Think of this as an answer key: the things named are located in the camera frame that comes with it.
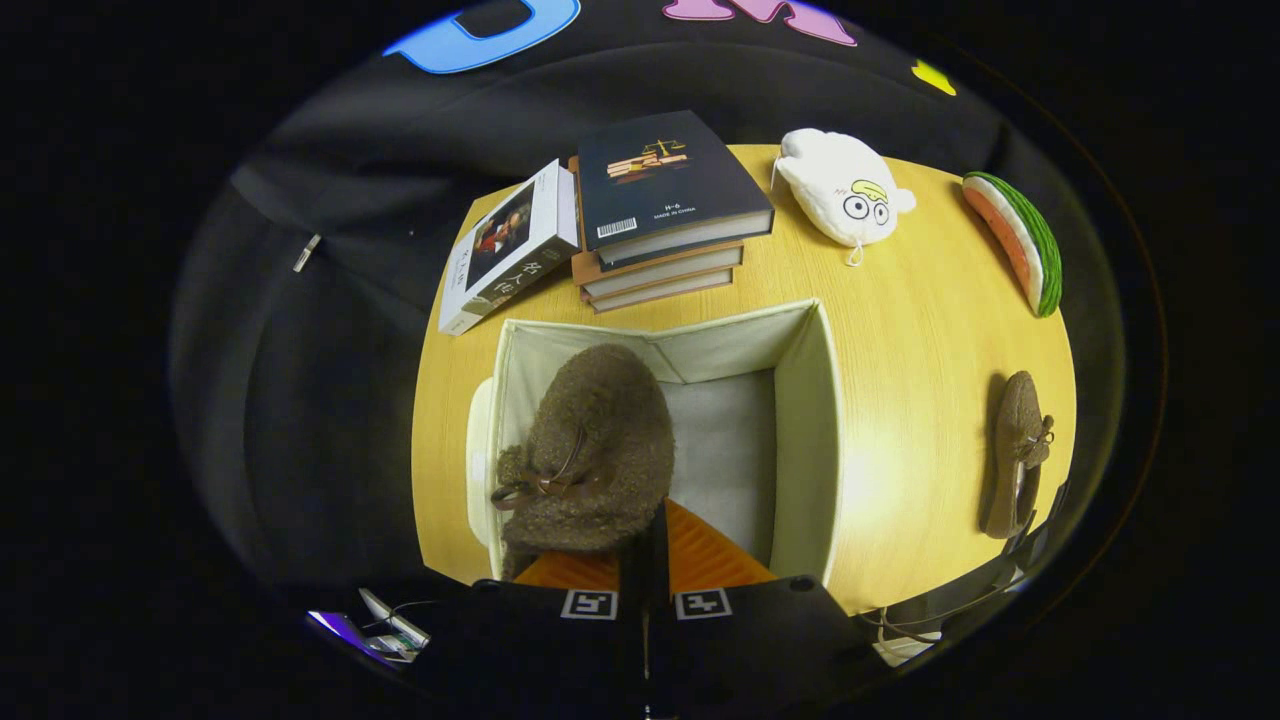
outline wooden table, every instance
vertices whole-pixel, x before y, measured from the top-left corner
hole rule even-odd
[[[776,146],[732,150],[768,190]],[[1061,313],[1032,315],[957,177],[901,160],[888,165],[918,208],[868,247],[856,269],[780,179],[771,193],[773,233],[746,241],[745,265],[728,287],[596,315],[579,300],[566,264],[461,337],[435,331],[436,290],[413,407],[422,561],[465,583],[489,577],[488,551],[467,524],[465,446],[471,396],[493,374],[504,319],[663,331],[809,297],[826,306],[842,372],[846,462],[832,498],[842,521],[827,589],[847,612],[914,597],[1001,552],[1004,541],[984,536],[978,521],[993,471],[988,428],[1004,380],[1016,370],[1032,373],[1042,411],[1056,420],[1036,502],[1042,523],[1075,442],[1075,375]],[[463,227],[508,192],[476,200]]]

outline blue letter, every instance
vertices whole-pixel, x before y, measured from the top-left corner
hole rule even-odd
[[[402,53],[429,73],[461,73],[538,45],[568,27],[581,6],[577,0],[520,0],[530,12],[524,23],[493,37],[476,37],[458,24],[453,13],[392,45],[383,53]]]

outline white plush toy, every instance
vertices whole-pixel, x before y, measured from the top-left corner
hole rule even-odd
[[[864,245],[888,237],[897,227],[899,213],[915,208],[915,195],[897,187],[883,158],[865,142],[838,132],[788,132],[773,169],[791,183],[791,192],[813,224],[836,242],[854,247],[846,260],[852,266],[861,264]]]

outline fabric storage box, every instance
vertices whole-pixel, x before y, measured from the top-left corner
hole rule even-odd
[[[498,454],[524,442],[561,365],[605,342],[635,351],[667,395],[677,447],[672,498],[774,574],[810,573],[827,582],[842,409],[840,365],[818,300],[655,333],[506,320],[494,374],[476,389],[467,425],[467,515],[489,550],[493,575],[500,574],[502,524],[509,516],[488,501]],[[722,411],[723,421],[698,421],[691,409],[700,409],[703,420],[708,409]],[[769,441],[776,454],[768,452]],[[776,460],[762,462],[768,455]]]

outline dark blue book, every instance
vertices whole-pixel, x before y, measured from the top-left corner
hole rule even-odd
[[[579,145],[586,249],[602,268],[768,234],[773,205],[690,110],[609,126]]]

